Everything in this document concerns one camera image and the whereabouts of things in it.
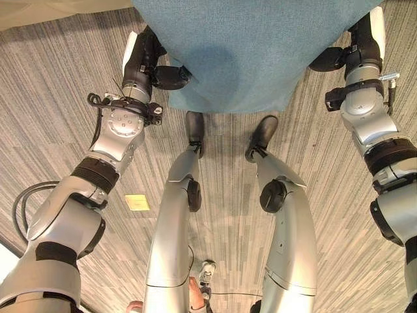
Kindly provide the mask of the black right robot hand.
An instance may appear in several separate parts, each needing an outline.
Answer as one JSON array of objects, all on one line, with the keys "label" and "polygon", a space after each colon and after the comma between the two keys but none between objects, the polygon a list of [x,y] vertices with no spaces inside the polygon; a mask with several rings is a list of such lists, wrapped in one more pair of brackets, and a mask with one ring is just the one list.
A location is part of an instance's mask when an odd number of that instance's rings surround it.
[{"label": "black right robot hand", "polygon": [[328,47],[310,63],[310,69],[331,72],[345,67],[345,75],[348,75],[355,68],[371,64],[381,70],[386,46],[382,8],[373,8],[348,29],[348,32],[351,34],[350,46]]}]

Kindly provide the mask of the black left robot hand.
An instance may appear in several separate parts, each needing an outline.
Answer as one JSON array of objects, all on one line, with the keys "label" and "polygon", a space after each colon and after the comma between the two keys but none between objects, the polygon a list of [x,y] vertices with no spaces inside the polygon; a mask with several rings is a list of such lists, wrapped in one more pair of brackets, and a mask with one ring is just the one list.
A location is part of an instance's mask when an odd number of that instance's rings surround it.
[{"label": "black left robot hand", "polygon": [[157,65],[159,58],[166,53],[150,27],[146,27],[139,34],[132,31],[122,62],[122,86],[141,84],[163,90],[185,87],[192,77],[186,67]]}]

